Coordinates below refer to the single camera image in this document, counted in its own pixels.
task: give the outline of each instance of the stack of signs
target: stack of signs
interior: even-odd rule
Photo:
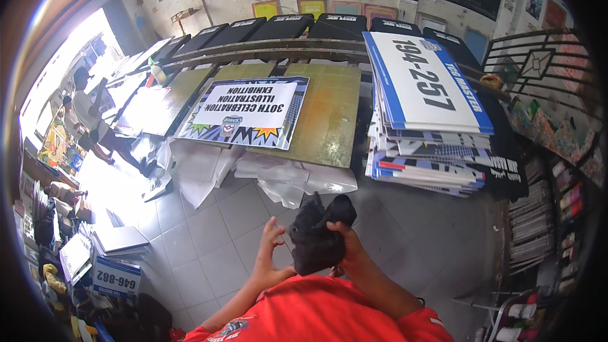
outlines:
[[[459,197],[483,187],[471,165],[491,166],[494,129],[447,52],[411,35],[364,37],[375,106],[366,175]]]
[[[215,81],[194,104],[176,137],[288,150],[308,80]]]

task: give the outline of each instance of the hand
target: hand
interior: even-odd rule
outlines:
[[[342,268],[348,271],[370,260],[359,237],[352,228],[342,222],[327,222],[326,225],[328,229],[331,231],[338,231],[344,237],[346,253],[344,254],[342,262],[339,263]]]
[[[275,227],[277,217],[271,217],[262,234],[260,241],[260,250],[258,257],[255,259],[254,272],[249,278],[249,281],[258,286],[260,290],[274,287],[289,277],[295,276],[295,270],[292,265],[282,270],[277,270],[277,267],[272,262],[272,250],[279,245],[283,245],[285,241],[276,240],[277,237],[285,232],[285,227]]]

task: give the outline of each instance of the cap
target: cap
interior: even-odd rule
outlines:
[[[93,76],[89,75],[89,71],[82,66],[80,68],[76,69],[76,72],[74,72],[74,81],[76,81],[80,78],[89,79],[92,77]]]

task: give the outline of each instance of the man standing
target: man standing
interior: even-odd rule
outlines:
[[[131,143],[134,139],[117,137],[114,130],[102,119],[99,107],[101,106],[103,90],[105,90],[108,80],[103,78],[99,83],[97,97],[95,98],[95,103],[93,103],[84,92],[86,83],[91,78],[87,69],[83,67],[78,68],[74,72],[73,77],[75,93],[72,98],[72,110],[76,113],[76,117],[80,123],[89,130],[91,141],[101,144],[110,151],[115,150],[127,163],[137,168],[144,177],[148,177],[156,167],[156,160],[147,165],[135,160],[131,155]]]
[[[85,151],[93,151],[93,154],[108,164],[113,164],[114,159],[111,158],[112,151],[110,154],[105,154],[102,148],[91,141],[89,133],[84,129],[84,126],[79,122],[78,117],[72,110],[72,97],[66,95],[63,98],[63,108],[65,110],[63,114],[63,123],[66,125],[66,131],[72,135],[74,141],[78,143],[80,148]]]

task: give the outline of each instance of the white t-shirt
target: white t-shirt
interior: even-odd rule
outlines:
[[[99,140],[101,140],[108,131],[109,126],[101,118],[90,116],[89,109],[92,106],[93,102],[84,91],[79,90],[74,93],[72,98],[72,110],[76,113],[76,117],[78,117],[80,123],[89,130],[89,133],[92,130],[97,129],[99,132]]]
[[[74,125],[76,125],[80,122],[78,120],[78,117],[76,116],[76,114],[74,113],[74,111],[72,109],[69,109],[69,110],[66,109],[66,112],[63,115],[63,122],[66,125],[67,133],[72,135],[72,137],[74,138],[74,141],[80,140],[80,137],[82,136],[82,134],[77,129],[74,129]]]

